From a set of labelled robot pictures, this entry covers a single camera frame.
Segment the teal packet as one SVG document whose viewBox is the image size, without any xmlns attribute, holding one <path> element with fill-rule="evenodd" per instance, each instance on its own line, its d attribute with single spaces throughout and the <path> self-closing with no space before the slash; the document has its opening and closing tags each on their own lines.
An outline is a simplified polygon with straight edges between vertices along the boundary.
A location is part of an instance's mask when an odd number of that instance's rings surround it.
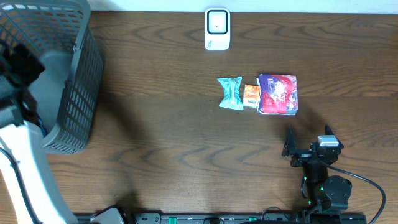
<svg viewBox="0 0 398 224">
<path fill-rule="evenodd" d="M 240 97 L 240 86 L 242 77 L 218 78 L 218 82 L 223 87 L 223 99 L 219 104 L 220 108 L 242 111 L 244 109 Z"/>
</svg>

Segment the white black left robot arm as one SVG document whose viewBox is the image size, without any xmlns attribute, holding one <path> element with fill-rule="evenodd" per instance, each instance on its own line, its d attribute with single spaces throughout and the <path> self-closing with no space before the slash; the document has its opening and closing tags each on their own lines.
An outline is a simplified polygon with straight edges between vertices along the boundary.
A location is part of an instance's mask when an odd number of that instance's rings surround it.
<svg viewBox="0 0 398 224">
<path fill-rule="evenodd" d="M 1 41 L 1 173 L 19 223 L 127 223 L 113 205 L 75 215 L 64 201 L 42 141 L 46 130 L 29 85 L 45 70 L 23 44 Z"/>
</svg>

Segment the purple red tissue pack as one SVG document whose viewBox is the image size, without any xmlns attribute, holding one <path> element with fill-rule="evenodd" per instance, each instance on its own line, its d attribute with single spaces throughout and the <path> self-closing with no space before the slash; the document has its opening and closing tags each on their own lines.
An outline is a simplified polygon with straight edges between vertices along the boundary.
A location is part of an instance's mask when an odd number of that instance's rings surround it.
<svg viewBox="0 0 398 224">
<path fill-rule="evenodd" d="M 297 77 L 260 74 L 257 113 L 259 115 L 294 116 L 299 108 Z"/>
</svg>

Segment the orange tissue pocket pack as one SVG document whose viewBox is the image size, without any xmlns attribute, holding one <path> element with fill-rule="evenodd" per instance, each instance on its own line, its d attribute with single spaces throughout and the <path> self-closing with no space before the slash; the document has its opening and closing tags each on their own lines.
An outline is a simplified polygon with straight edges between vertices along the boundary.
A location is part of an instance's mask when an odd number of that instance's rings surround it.
<svg viewBox="0 0 398 224">
<path fill-rule="evenodd" d="M 243 93 L 243 106 L 257 108 L 259 104 L 260 92 L 261 89 L 259 86 L 245 84 Z"/>
</svg>

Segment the blue snack bar wrapper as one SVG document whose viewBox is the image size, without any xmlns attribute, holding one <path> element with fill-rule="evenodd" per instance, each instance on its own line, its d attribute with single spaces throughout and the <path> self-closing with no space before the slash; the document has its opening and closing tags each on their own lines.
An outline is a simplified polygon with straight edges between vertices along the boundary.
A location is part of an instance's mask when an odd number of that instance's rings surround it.
<svg viewBox="0 0 398 224">
<path fill-rule="evenodd" d="M 46 128 L 45 128 L 45 126 L 44 126 L 44 124 L 43 124 L 41 119 L 38 119 L 38 124 L 39 124 L 39 128 L 40 128 L 40 130 L 41 130 L 41 132 L 43 134 L 43 137 L 46 137 L 46 135 L 48 135 L 48 132 L 47 132 L 47 130 L 46 130 Z"/>
</svg>

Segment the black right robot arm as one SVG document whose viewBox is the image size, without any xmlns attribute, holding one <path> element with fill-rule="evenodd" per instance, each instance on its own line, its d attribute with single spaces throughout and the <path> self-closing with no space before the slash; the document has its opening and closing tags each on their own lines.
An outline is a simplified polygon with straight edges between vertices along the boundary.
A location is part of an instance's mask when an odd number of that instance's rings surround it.
<svg viewBox="0 0 398 224">
<path fill-rule="evenodd" d="M 338 160 L 343 148 L 328 125 L 325 134 L 319 135 L 308 149 L 297 149 L 292 130 L 287 131 L 282 155 L 291 158 L 292 167 L 303 168 L 302 195 L 315 211 L 342 212 L 348 208 L 352 183 L 328 174 L 328 166 Z"/>
</svg>

